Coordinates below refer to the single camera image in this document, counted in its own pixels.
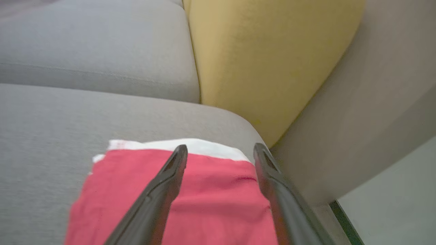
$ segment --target sofa seam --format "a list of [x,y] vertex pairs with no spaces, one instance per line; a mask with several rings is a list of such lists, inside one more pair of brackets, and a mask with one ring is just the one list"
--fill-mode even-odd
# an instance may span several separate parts
[[178,84],[174,83],[168,83],[168,82],[158,82],[156,80],[149,80],[149,79],[142,79],[142,78],[136,78],[136,77],[130,77],[125,75],[118,75],[115,73],[104,73],[104,72],[96,72],[96,71],[80,71],[80,70],[72,70],[72,69],[65,69],[65,68],[58,68],[58,67],[47,67],[47,66],[39,66],[39,65],[25,65],[25,64],[18,64],[18,63],[3,63],[0,62],[0,65],[10,65],[10,66],[21,66],[27,69],[46,69],[46,70],[58,70],[58,71],[65,71],[65,72],[71,72],[71,73],[82,73],[82,74],[90,74],[90,75],[99,75],[99,76],[109,76],[109,77],[115,77],[122,80],[130,80],[132,82],[135,82],[139,84],[140,82],[148,82],[151,84],[156,85],[165,85],[169,87],[176,87]]

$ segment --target pink cloth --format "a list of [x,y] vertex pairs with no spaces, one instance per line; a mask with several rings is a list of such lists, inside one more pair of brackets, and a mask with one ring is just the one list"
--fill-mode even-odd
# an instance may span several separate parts
[[[71,208],[65,244],[103,244],[171,153],[109,151],[94,165]],[[162,243],[277,244],[269,202],[259,190],[254,166],[190,153]]]

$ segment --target gray fabric upholstery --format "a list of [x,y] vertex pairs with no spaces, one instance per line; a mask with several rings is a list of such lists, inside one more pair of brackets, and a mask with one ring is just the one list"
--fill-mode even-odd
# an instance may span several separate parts
[[54,0],[1,0],[0,21],[13,15],[52,3]]
[[194,137],[252,161],[254,128],[231,112],[185,102],[0,84],[0,240],[61,244],[68,212],[109,139]]
[[0,82],[199,102],[180,0],[60,0],[4,20]]

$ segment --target yellow sofa cushion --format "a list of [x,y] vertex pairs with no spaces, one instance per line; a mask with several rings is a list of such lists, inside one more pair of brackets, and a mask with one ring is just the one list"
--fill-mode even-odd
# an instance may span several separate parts
[[330,74],[364,0],[184,0],[201,102],[248,120],[272,146]]

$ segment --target sofa seat cushion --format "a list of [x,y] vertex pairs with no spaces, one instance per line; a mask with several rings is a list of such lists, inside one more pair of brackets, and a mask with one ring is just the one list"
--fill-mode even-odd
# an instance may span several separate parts
[[3,20],[0,82],[199,101],[180,0],[60,0]]
[[111,139],[200,138],[253,161],[262,142],[242,117],[186,102],[0,84],[0,237],[62,244],[71,204]]

